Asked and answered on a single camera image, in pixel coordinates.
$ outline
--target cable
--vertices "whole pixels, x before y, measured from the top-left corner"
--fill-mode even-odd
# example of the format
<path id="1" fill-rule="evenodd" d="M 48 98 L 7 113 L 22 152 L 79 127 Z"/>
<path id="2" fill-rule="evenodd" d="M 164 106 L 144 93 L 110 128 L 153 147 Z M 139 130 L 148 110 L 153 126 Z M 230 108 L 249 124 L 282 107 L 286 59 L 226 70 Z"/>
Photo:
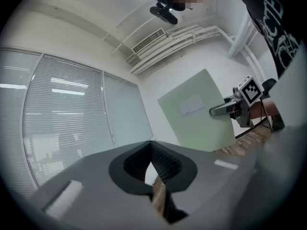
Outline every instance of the cable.
<path id="1" fill-rule="evenodd" d="M 264 113 L 265 113 L 265 116 L 266 116 L 266 118 L 267 118 L 267 120 L 268 120 L 268 123 L 269 123 L 269 126 L 270 126 L 270 127 L 265 126 L 263 123 L 262 123 L 262 126 L 265 127 L 265 128 L 270 129 L 270 130 L 271 130 L 271 133 L 273 133 L 273 132 L 274 132 L 274 129 L 272 129 L 271 123 L 270 123 L 270 121 L 269 121 L 269 117 L 268 117 L 267 110 L 265 109 L 265 107 L 264 107 L 264 105 L 263 105 L 262 98 L 260 98 L 260 101 L 261 101 L 261 107 L 260 107 L 260 122 L 262 121 L 262 108 L 263 108 Z"/>

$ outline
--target ceiling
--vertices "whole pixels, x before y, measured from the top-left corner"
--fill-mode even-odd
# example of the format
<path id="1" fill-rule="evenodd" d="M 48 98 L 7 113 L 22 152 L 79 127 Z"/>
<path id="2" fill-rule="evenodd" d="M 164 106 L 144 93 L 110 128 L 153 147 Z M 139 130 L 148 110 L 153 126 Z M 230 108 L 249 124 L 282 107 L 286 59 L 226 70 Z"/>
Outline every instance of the ceiling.
<path id="1" fill-rule="evenodd" d="M 228 15 L 228 18 L 220 20 L 228 26 L 232 23 L 231 18 L 234 18 L 233 13 L 237 13 L 238 9 L 234 7 L 234 10 L 230 11 L 232 6 L 224 8 L 223 4 L 227 4 L 225 1 L 227 0 L 203 0 L 203 3 L 193 4 L 193 10 L 172 13 L 178 18 L 178 24 L 181 24 L 213 16 L 216 8 L 216 14 L 223 17 Z M 130 55 L 130 49 L 146 36 L 159 28 L 168 30 L 172 27 L 150 14 L 149 9 L 155 4 L 155 0 L 25 0 L 24 6 L 21 7 L 74 24 L 102 38 L 114 48 L 123 43 L 118 50 Z M 238 23 L 241 22 L 240 16 L 236 17 Z M 217 21 L 207 20 L 202 22 L 203 24 L 200 23 L 200 26 L 217 24 Z"/>

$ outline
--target wooden surface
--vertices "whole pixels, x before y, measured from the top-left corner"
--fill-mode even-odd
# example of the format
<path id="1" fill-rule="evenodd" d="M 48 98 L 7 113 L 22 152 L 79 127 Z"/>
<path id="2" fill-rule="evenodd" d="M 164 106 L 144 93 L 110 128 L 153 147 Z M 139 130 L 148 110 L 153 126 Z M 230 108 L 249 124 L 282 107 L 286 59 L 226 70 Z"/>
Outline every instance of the wooden surface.
<path id="1" fill-rule="evenodd" d="M 249 148 L 254 145 L 265 142 L 271 136 L 271 131 L 262 125 L 258 126 L 254 130 L 250 131 L 246 135 L 238 138 L 236 143 L 232 146 L 216 150 L 216 153 L 227 153 L 230 155 L 244 156 Z M 158 212 L 163 215 L 165 206 L 166 187 L 161 181 L 160 177 L 157 177 L 153 186 L 153 206 Z"/>
<path id="2" fill-rule="evenodd" d="M 182 147 L 211 152 L 236 142 L 230 116 L 209 113 L 225 101 L 206 69 L 162 96 L 158 103 Z"/>

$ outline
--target window blinds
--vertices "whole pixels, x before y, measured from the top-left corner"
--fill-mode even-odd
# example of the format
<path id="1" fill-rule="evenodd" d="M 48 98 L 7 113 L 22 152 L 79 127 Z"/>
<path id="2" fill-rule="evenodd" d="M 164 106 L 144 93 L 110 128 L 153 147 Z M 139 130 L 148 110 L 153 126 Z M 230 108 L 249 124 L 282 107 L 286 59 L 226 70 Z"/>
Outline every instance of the window blinds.
<path id="1" fill-rule="evenodd" d="M 35 191 L 22 145 L 22 110 L 27 85 L 40 54 L 0 50 L 0 171 L 25 197 Z"/>
<path id="2" fill-rule="evenodd" d="M 44 55 L 24 108 L 24 143 L 39 185 L 81 157 L 114 148 L 102 72 Z"/>
<path id="3" fill-rule="evenodd" d="M 150 129 L 138 86 L 104 74 L 108 119 L 117 147 L 149 140 Z"/>

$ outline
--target pipe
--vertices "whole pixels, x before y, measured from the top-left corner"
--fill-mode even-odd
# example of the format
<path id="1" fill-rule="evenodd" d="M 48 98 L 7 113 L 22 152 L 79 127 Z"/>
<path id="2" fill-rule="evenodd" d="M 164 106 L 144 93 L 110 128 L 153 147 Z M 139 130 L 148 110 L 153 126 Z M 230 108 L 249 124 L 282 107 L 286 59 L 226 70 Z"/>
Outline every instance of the pipe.
<path id="1" fill-rule="evenodd" d="M 133 55 L 135 55 L 135 54 L 134 54 L 134 53 L 132 53 L 131 55 L 129 55 L 129 56 L 128 56 L 128 58 L 127 58 L 127 59 L 125 59 L 125 61 L 129 60 L 129 59 L 130 59 L 130 57 L 132 57 Z"/>
<path id="2" fill-rule="evenodd" d="M 256 75 L 256 79 L 255 80 L 257 81 L 257 84 L 260 87 L 262 87 L 263 81 L 261 80 L 261 77 L 259 76 L 259 72 L 257 71 L 256 65 L 254 64 L 254 62 L 251 60 L 251 58 L 247 55 L 247 53 L 244 50 L 241 50 L 241 53 L 245 57 L 246 61 L 249 63 L 249 65 L 252 68 L 253 72 L 255 73 L 255 75 Z"/>
<path id="3" fill-rule="evenodd" d="M 258 30 L 256 29 L 256 31 L 255 31 L 253 37 L 251 38 L 251 40 L 249 41 L 249 43 L 247 44 L 247 46 L 250 45 L 250 43 L 254 40 L 254 38 L 255 38 L 255 36 L 256 36 L 257 34 L 258 34 Z"/>
<path id="4" fill-rule="evenodd" d="M 181 30 L 179 30 L 179 31 L 177 31 L 175 33 L 172 33 L 172 37 L 177 36 L 177 35 L 179 35 L 181 33 L 185 33 L 187 31 L 192 30 L 192 29 L 197 28 L 197 27 L 199 27 L 199 25 L 193 25 L 193 26 L 189 26 L 189 27 L 186 27 L 184 29 L 181 29 Z"/>
<path id="5" fill-rule="evenodd" d="M 156 3 L 156 0 L 150 0 L 150 1 L 147 1 L 145 3 L 143 3 L 142 5 L 136 7 L 134 10 L 132 10 L 130 13 L 128 13 L 124 18 L 122 18 L 120 20 L 120 22 L 117 24 L 116 28 L 118 28 L 129 16 L 131 16 L 134 12 L 136 12 L 137 10 L 141 9 L 141 8 L 144 8 L 144 6 L 147 6 L 149 4 L 153 4 L 153 3 Z"/>
<path id="6" fill-rule="evenodd" d="M 254 30 L 254 27 L 252 27 L 251 25 L 252 25 L 252 22 L 251 22 L 251 20 L 249 20 L 247 31 L 245 32 L 240 44 L 236 47 L 236 50 L 235 50 L 234 54 L 232 55 L 233 57 L 235 57 L 238 54 L 238 52 L 241 51 L 244 48 L 244 46 L 246 45 L 246 42 L 248 41 L 251 33 Z"/>
<path id="7" fill-rule="evenodd" d="M 101 40 L 104 41 L 106 39 L 107 36 L 109 36 L 110 34 L 107 33 Z"/>
<path id="8" fill-rule="evenodd" d="M 235 54 L 235 51 L 236 49 L 239 47 L 239 45 L 241 44 L 243 38 L 244 38 L 244 35 L 248 29 L 248 22 L 250 20 L 250 17 L 249 17 L 249 14 L 248 14 L 248 11 L 246 10 L 245 11 L 245 14 L 244 14 L 244 17 L 243 17 L 243 20 L 242 20 L 242 23 L 240 25 L 240 28 L 239 28 L 239 31 L 236 35 L 236 38 L 235 38 L 235 41 L 232 43 L 232 46 L 228 52 L 228 56 L 231 57 Z"/>
<path id="9" fill-rule="evenodd" d="M 213 35 L 199 35 L 196 37 L 196 42 L 203 40 L 205 38 L 209 38 L 209 37 L 213 37 L 213 36 L 218 36 L 220 34 L 213 34 Z M 146 70 L 147 68 L 149 68 L 150 66 L 152 66 L 153 64 L 157 63 L 158 61 L 164 59 L 165 57 L 177 52 L 178 50 L 187 47 L 188 45 L 191 45 L 194 43 L 193 39 L 189 39 L 185 42 L 182 42 L 170 49 L 168 49 L 167 51 L 163 52 L 162 54 L 157 55 L 156 57 L 152 58 L 149 62 L 147 62 L 147 64 L 144 64 L 142 67 L 136 69 L 133 74 L 134 75 L 138 75 L 139 73 L 141 73 L 142 71 Z"/>
<path id="10" fill-rule="evenodd" d="M 204 33 L 204 32 L 207 32 L 207 31 L 210 31 L 210 30 L 213 30 L 213 29 L 217 29 L 217 26 L 214 25 L 214 26 L 210 26 L 210 27 L 207 27 L 207 28 L 203 28 L 203 29 L 200 29 L 200 30 L 197 30 L 195 32 L 195 34 L 200 34 L 200 33 Z M 130 72 L 134 72 L 138 67 L 140 67 L 141 65 L 143 65 L 146 61 L 152 59 L 153 57 L 155 57 L 156 55 L 158 55 L 159 53 L 163 52 L 164 50 L 168 49 L 169 47 L 189 38 L 189 37 L 193 37 L 193 34 L 192 33 L 189 33 L 183 37 L 180 37 L 176 40 L 173 40 L 172 42 L 166 44 L 165 46 L 159 48 L 158 50 L 156 50 L 155 52 L 153 52 L 152 54 L 150 54 L 149 56 L 147 56 L 146 58 L 144 58 L 141 62 L 139 62 L 137 65 L 135 65 L 131 70 Z"/>
<path id="11" fill-rule="evenodd" d="M 234 41 L 231 39 L 231 37 L 228 36 L 227 33 L 224 32 L 220 27 L 218 27 L 217 29 L 231 44 L 234 43 Z"/>
<path id="12" fill-rule="evenodd" d="M 186 32 L 184 32 L 184 33 L 182 33 L 182 34 L 179 34 L 179 35 L 177 35 L 177 36 L 173 36 L 173 35 L 172 35 L 172 37 L 173 37 L 174 39 L 178 39 L 178 38 L 181 38 L 182 36 L 185 36 L 185 35 L 188 35 L 188 34 L 190 34 L 190 33 L 193 33 L 193 31 L 197 32 L 197 31 L 199 31 L 199 30 L 203 30 L 203 28 L 202 28 L 202 27 L 195 28 L 195 29 L 186 31 Z"/>
<path id="13" fill-rule="evenodd" d="M 146 52 L 144 52 L 141 57 L 142 59 L 145 59 L 147 56 L 151 55 L 153 52 L 155 52 L 156 50 L 158 50 L 159 48 L 165 46 L 166 44 L 169 44 L 170 42 L 172 42 L 174 39 L 173 37 L 168 37 L 166 39 L 164 39 L 163 41 L 161 41 L 160 43 L 156 44 L 155 46 L 151 47 L 150 49 L 148 49 Z"/>
<path id="14" fill-rule="evenodd" d="M 114 54 L 133 34 L 135 34 L 139 29 L 141 29 L 143 26 L 145 26 L 148 22 L 152 21 L 154 18 L 156 17 L 152 17 L 151 19 L 149 19 L 148 21 L 146 21 L 145 23 L 143 23 L 142 25 L 140 25 L 138 28 L 136 28 L 129 36 L 127 36 L 125 38 L 124 41 L 122 41 L 119 46 L 113 51 L 112 54 Z"/>
<path id="15" fill-rule="evenodd" d="M 156 44 L 160 43 L 160 42 L 163 42 L 164 40 L 167 39 L 167 36 L 166 34 L 162 35 L 162 36 L 159 36 L 158 38 L 156 38 L 154 41 L 152 41 L 150 44 L 146 45 L 144 48 L 142 48 L 139 52 L 137 52 L 137 55 L 140 57 L 140 59 L 144 59 L 145 56 L 143 55 L 144 53 L 146 53 L 149 49 L 151 49 L 153 46 L 155 46 Z"/>
<path id="16" fill-rule="evenodd" d="M 266 78 L 266 76 L 265 76 L 265 74 L 264 74 L 264 71 L 263 71 L 263 69 L 262 69 L 262 67 L 261 67 L 261 65 L 260 65 L 260 63 L 259 63 L 259 61 L 258 61 L 257 58 L 255 57 L 254 53 L 251 51 L 251 49 L 250 49 L 247 45 L 244 46 L 244 49 L 247 51 L 247 53 L 250 55 L 250 57 L 252 58 L 252 60 L 255 62 L 255 66 L 256 66 L 256 68 L 257 68 L 257 70 L 258 70 L 258 73 L 260 74 L 260 81 L 261 81 L 261 83 L 264 82 L 264 81 L 266 81 L 267 78 Z"/>
<path id="17" fill-rule="evenodd" d="M 193 23 L 196 23 L 196 22 L 199 22 L 199 21 L 205 21 L 205 20 L 212 19 L 212 18 L 214 18 L 214 16 L 207 16 L 207 17 L 199 18 L 199 19 L 196 19 L 196 20 L 193 20 L 193 21 L 185 22 L 185 23 L 183 23 L 183 24 L 180 24 L 180 25 L 178 25 L 178 26 L 175 26 L 175 27 L 173 27 L 173 28 L 167 30 L 166 33 L 167 33 L 168 35 L 170 35 L 170 34 L 172 34 L 172 31 L 173 31 L 173 30 L 177 30 L 178 28 L 180 28 L 180 27 L 182 27 L 182 26 L 186 26 L 186 25 L 188 25 L 188 24 L 193 24 Z"/>

